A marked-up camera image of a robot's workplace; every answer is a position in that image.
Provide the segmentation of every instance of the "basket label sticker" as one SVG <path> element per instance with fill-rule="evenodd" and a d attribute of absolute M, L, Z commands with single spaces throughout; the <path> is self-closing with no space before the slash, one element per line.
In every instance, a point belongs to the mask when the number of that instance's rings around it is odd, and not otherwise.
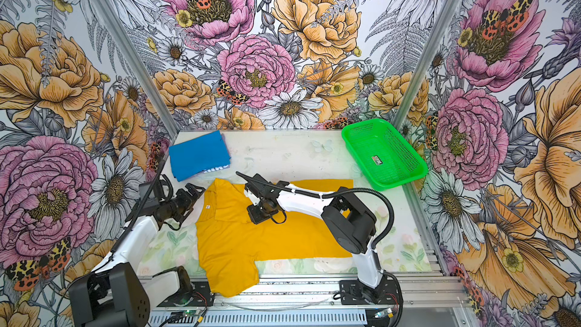
<path fill-rule="evenodd" d="M 383 162 L 381 162 L 381 159 L 379 159 L 378 156 L 373 156 L 371 157 L 371 159 L 373 159 L 373 161 L 375 162 L 375 164 L 380 165 L 383 164 Z"/>

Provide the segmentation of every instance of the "yellow shirt sleeve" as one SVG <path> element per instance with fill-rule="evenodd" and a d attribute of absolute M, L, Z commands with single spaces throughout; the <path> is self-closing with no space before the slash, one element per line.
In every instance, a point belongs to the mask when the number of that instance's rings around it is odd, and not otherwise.
<path fill-rule="evenodd" d="M 352 180 L 303 180 L 297 187 L 321 192 L 353 187 Z M 205 205 L 196 227 L 200 266 L 206 270 L 210 289 L 225 297 L 240 294 L 258 283 L 255 261 L 315 257 L 350 257 L 339 246 L 323 222 L 313 216 L 288 212 L 287 221 L 277 225 L 250 221 L 244 185 L 218 179 L 205 193 Z M 284 217 L 275 216 L 277 221 Z"/>

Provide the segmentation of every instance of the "folded yellow sleeve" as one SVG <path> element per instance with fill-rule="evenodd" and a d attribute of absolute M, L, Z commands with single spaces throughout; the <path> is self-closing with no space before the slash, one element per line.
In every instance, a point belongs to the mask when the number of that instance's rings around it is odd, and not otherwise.
<path fill-rule="evenodd" d="M 320 192 L 353 187 L 353 181 L 347 179 L 292 183 Z M 244 185 L 216 178 L 205 193 L 204 203 L 196 222 L 200 266 L 212 292 L 225 297 L 258 283 L 255 261 L 351 256 L 335 241 L 323 220 L 313 216 L 288 212 L 287 221 L 280 225 L 272 221 L 253 224 L 246 211 L 251 201 L 244 196 Z M 284 216 L 277 214 L 275 219 L 281 222 Z"/>

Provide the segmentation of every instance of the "blue folded t-shirt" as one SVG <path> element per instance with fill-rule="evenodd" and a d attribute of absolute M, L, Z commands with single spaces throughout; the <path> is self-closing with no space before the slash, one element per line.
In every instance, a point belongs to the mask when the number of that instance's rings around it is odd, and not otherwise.
<path fill-rule="evenodd" d="M 170 147 L 171 172 L 178 182 L 229 164 L 230 155 L 219 131 Z"/>

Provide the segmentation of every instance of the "white table surface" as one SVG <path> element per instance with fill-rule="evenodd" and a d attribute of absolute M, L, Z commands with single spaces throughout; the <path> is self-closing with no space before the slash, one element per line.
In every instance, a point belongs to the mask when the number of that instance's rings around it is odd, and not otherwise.
<path fill-rule="evenodd" d="M 177 143 L 194 139 L 209 132 L 180 132 Z M 355 187 L 370 187 L 359 167 L 345 148 L 339 130 L 268 130 L 268 131 L 221 131 L 230 152 L 230 168 L 203 173 L 178 182 L 171 173 L 171 159 L 163 173 L 171 180 L 174 190 L 186 183 L 208 187 L 215 178 L 231 183 L 244 183 L 236 176 L 240 171 L 248 175 L 259 173 L 276 183 L 279 180 L 301 179 L 353 179 Z M 193 154 L 203 157 L 203 152 Z M 383 192 L 395 211 L 395 226 L 377 247 L 383 268 L 389 271 L 431 271 L 420 236 L 402 187 Z M 381 200 L 371 194 L 357 196 L 377 216 L 376 229 L 383 230 L 388 212 Z M 195 222 L 203 207 L 198 200 L 194 211 L 184 222 L 182 229 L 172 231 L 167 226 L 156 235 L 149 245 L 139 268 L 139 275 L 153 275 L 167 268 L 184 265 L 190 276 L 204 274 L 198 263 L 198 239 Z M 351 258 L 313 258 L 271 260 L 256 263 L 260 275 L 295 273 L 356 273 Z"/>

